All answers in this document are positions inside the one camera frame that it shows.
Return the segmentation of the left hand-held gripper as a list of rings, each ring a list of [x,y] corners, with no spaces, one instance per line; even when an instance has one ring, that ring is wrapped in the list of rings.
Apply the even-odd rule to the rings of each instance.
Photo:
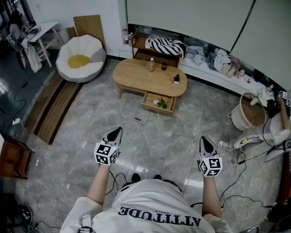
[[[96,163],[110,166],[116,161],[121,154],[119,145],[122,135],[122,127],[110,129],[103,135],[102,139],[96,143],[94,149]]]

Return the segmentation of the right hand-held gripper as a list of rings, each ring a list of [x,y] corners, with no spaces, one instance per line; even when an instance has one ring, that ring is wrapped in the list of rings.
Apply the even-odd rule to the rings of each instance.
[[[199,140],[200,152],[217,152],[217,145],[202,136]],[[215,177],[222,170],[222,158],[218,156],[207,156],[201,159],[199,168],[204,177]]]

